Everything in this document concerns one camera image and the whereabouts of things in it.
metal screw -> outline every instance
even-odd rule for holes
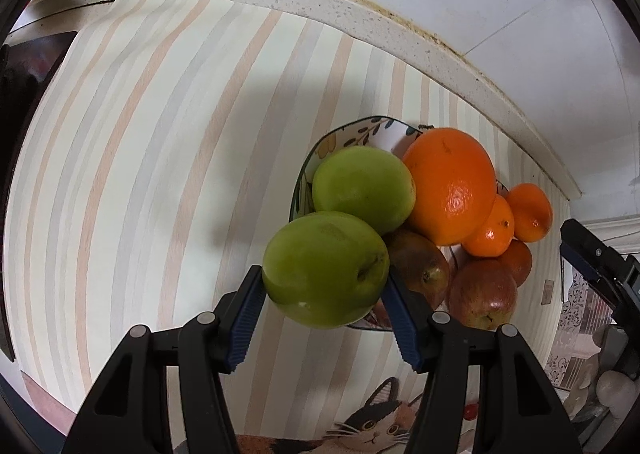
[[[137,326],[133,326],[129,330],[129,335],[131,335],[135,339],[139,339],[140,337],[145,336],[145,334],[146,334],[146,326],[143,326],[142,324],[138,324]]]
[[[436,324],[446,324],[451,320],[451,317],[447,312],[444,311],[436,311],[431,318]]]
[[[514,337],[518,334],[516,326],[513,326],[511,324],[505,324],[500,329],[502,330],[502,333],[504,335],[507,335],[508,337]]]
[[[216,316],[213,315],[210,311],[204,311],[198,315],[198,322],[200,324],[210,324],[216,319]]]

green apple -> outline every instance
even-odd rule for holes
[[[415,185],[398,157],[375,147],[349,147],[324,160],[313,179],[317,212],[355,215],[380,235],[398,228],[415,204]]]
[[[290,319],[335,328],[363,318],[380,298],[389,271],[382,238],[367,223],[340,212],[293,220],[270,240],[262,280]]]

cat face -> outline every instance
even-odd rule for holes
[[[398,379],[385,380],[367,400],[337,428],[327,431],[326,439],[333,439],[341,447],[356,452],[377,453],[398,443],[406,443],[420,397],[410,404],[399,402]]]

cat sticker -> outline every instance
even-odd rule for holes
[[[241,454],[379,454],[409,440],[422,395],[398,400],[399,381],[387,378],[365,404],[344,421],[337,421],[321,439],[277,439],[238,436]],[[186,442],[174,454],[188,454]]]

leaf pattern on bowl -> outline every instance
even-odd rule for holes
[[[335,150],[335,145],[335,132],[331,132],[320,142],[320,145],[318,145],[316,149],[316,154],[318,154],[320,159],[324,159],[327,154],[331,154]]]
[[[495,180],[495,193],[505,197],[509,193],[509,189],[501,181]]]
[[[372,118],[369,118],[368,121],[372,122],[373,125],[360,127],[357,131],[357,136],[355,138],[349,138],[347,141],[344,142],[342,146],[352,147],[354,145],[366,145],[367,143],[369,143],[370,137],[375,136],[380,131],[380,127],[383,126],[384,129],[389,129],[389,127],[391,127],[396,120],[392,118],[383,118],[382,116],[374,116]],[[420,135],[420,132],[417,129],[408,125],[406,129],[406,135],[411,136],[414,133],[417,133],[417,135]]]

